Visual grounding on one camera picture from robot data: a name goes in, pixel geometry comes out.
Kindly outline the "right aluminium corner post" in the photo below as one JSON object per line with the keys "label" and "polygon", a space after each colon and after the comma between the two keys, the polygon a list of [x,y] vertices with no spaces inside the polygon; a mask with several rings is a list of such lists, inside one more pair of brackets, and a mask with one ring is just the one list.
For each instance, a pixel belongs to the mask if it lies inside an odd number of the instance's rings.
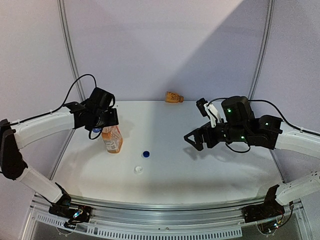
{"label": "right aluminium corner post", "polygon": [[254,72],[253,72],[253,77],[251,80],[251,85],[249,88],[248,92],[248,98],[249,100],[252,100],[254,98],[260,74],[263,68],[263,63],[264,59],[266,56],[266,51],[268,47],[268,42],[269,42],[269,37],[270,37],[270,32],[271,32],[271,27],[272,27],[272,20],[273,20],[273,12],[275,8],[275,0],[269,0],[267,5],[267,13],[265,17],[265,22],[264,22],[264,28],[263,28],[263,35],[262,35],[262,40],[258,52],[258,57],[257,57],[257,62],[255,64]]}

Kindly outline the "aluminium corner post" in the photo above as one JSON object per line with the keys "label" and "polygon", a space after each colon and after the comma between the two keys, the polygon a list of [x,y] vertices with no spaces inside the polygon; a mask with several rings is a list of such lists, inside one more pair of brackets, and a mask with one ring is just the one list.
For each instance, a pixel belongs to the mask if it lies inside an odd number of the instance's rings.
{"label": "aluminium corner post", "polygon": [[80,75],[78,71],[78,66],[73,50],[71,34],[69,30],[68,20],[67,20],[67,11],[66,11],[66,4],[64,0],[57,0],[57,7],[60,19],[60,25],[63,35],[63,40],[65,44],[66,54],[68,57],[70,69],[74,80],[76,80]]}
{"label": "aluminium corner post", "polygon": [[264,59],[266,56],[266,51],[268,47],[268,42],[269,42],[269,37],[270,37],[270,32],[271,32],[271,27],[272,27],[272,20],[273,20],[273,12],[275,8],[275,0],[269,0],[267,5],[267,13],[265,17],[265,22],[264,22],[264,28],[263,28],[263,35],[262,35],[262,40],[258,52],[258,57],[257,57],[257,62],[255,64],[254,72],[253,72],[253,77],[251,80],[251,85],[249,88],[248,92],[248,98],[249,100],[252,100],[254,98],[260,74],[263,68],[263,63]]}

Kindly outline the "white bottle cap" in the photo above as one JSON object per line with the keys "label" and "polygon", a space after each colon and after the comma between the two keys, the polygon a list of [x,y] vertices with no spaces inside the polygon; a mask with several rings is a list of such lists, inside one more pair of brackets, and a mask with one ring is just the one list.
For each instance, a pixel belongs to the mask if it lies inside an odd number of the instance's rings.
{"label": "white bottle cap", "polygon": [[142,172],[143,172],[143,167],[142,166],[140,166],[140,165],[138,165],[138,166],[136,166],[135,168],[134,168],[134,173],[135,174],[141,174]]}

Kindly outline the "clear bottle blue label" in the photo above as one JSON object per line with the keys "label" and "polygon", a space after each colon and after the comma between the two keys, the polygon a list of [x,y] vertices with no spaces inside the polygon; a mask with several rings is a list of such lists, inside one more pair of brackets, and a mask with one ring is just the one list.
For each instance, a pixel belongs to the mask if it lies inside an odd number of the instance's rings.
{"label": "clear bottle blue label", "polygon": [[92,131],[93,131],[94,133],[99,133],[99,132],[102,131],[102,129],[101,129],[101,128],[93,128]]}

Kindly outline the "aluminium front rail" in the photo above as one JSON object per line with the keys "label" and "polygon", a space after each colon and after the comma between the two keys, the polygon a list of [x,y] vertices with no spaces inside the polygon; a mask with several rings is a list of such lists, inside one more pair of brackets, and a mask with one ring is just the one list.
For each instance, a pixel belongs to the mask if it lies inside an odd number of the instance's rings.
{"label": "aluminium front rail", "polygon": [[195,204],[147,204],[74,196],[73,202],[91,207],[87,222],[64,227],[62,217],[49,214],[39,195],[32,199],[25,240],[311,240],[303,204],[295,200],[279,216],[247,222],[246,207],[262,197]]}

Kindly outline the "blue bottle cap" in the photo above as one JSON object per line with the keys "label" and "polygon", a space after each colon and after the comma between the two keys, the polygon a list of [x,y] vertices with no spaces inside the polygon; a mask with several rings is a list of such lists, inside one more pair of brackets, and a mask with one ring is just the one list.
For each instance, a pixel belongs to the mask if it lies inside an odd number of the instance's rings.
{"label": "blue bottle cap", "polygon": [[145,150],[145,151],[142,153],[142,156],[143,156],[144,158],[149,158],[150,155],[151,155],[150,152],[147,151],[147,150]]}

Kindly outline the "crushed orange label bottle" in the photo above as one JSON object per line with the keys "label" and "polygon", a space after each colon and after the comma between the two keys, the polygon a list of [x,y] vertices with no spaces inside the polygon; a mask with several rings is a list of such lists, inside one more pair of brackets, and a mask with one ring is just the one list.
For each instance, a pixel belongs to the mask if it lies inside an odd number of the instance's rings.
{"label": "crushed orange label bottle", "polygon": [[104,127],[101,133],[106,150],[111,154],[118,154],[123,145],[123,137],[117,125]]}

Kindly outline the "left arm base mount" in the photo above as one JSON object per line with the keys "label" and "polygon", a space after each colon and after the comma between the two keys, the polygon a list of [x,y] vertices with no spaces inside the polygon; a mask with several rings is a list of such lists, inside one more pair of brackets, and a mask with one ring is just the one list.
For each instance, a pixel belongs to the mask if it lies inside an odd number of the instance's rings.
{"label": "left arm base mount", "polygon": [[71,199],[61,198],[51,204],[48,212],[51,215],[65,218],[66,221],[63,224],[65,228],[75,229],[77,224],[89,222],[92,210],[90,206],[73,204]]}

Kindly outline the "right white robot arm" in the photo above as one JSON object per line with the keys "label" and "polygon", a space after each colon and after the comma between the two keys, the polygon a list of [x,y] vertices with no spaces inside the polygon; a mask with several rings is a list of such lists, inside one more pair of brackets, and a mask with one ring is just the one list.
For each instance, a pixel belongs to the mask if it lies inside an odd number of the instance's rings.
{"label": "right white robot arm", "polygon": [[[284,115],[263,115],[256,118],[251,100],[245,96],[221,98],[224,118],[212,101],[201,98],[196,106],[209,122],[184,136],[184,140],[196,150],[212,149],[219,143],[227,148],[232,143],[245,143],[249,148],[262,147],[269,150],[288,150],[314,158],[320,157],[320,134],[295,126]],[[309,175],[285,184],[270,187],[262,204],[246,207],[244,213],[255,211],[262,218],[283,213],[284,206],[301,197],[320,190],[320,173]]]}

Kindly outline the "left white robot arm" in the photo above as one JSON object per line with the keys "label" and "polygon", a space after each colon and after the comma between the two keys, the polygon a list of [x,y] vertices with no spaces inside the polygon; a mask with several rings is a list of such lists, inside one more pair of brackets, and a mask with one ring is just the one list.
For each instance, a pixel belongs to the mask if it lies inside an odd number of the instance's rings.
{"label": "left white robot arm", "polygon": [[74,213],[70,195],[57,183],[29,166],[21,149],[54,134],[84,128],[89,134],[94,129],[118,125],[115,95],[95,86],[89,98],[81,103],[63,100],[48,112],[23,120],[0,122],[0,172],[18,181],[46,199],[63,216]]}

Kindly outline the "left aluminium corner post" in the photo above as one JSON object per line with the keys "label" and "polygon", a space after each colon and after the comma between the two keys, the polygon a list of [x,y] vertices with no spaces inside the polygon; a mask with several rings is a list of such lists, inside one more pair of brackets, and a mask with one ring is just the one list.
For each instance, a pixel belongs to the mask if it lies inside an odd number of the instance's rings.
{"label": "left aluminium corner post", "polygon": [[76,80],[80,75],[78,71],[78,66],[73,50],[71,34],[69,30],[68,20],[67,20],[67,11],[66,11],[66,4],[64,0],[57,0],[57,7],[60,19],[60,25],[63,35],[63,40],[65,44],[66,54],[68,57],[70,69],[74,80]]}

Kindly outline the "small brown bottle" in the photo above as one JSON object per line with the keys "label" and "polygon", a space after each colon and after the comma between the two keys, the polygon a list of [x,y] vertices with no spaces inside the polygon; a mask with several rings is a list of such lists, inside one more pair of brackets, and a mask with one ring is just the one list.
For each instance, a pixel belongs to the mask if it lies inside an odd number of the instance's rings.
{"label": "small brown bottle", "polygon": [[167,91],[165,93],[164,101],[166,103],[182,103],[184,101],[184,97],[178,93]]}

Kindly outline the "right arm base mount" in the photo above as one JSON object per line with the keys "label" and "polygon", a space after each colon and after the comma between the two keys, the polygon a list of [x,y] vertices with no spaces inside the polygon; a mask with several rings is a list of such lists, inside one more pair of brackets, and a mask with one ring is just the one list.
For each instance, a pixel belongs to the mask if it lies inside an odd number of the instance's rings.
{"label": "right arm base mount", "polygon": [[279,220],[276,219],[275,223],[272,223],[267,228],[271,232],[281,228],[291,219],[294,202],[290,201],[288,204],[290,209],[288,218],[285,217],[284,205],[286,204],[280,203],[275,196],[265,196],[263,203],[245,206],[241,209],[241,212],[245,223],[253,223],[280,216]]}

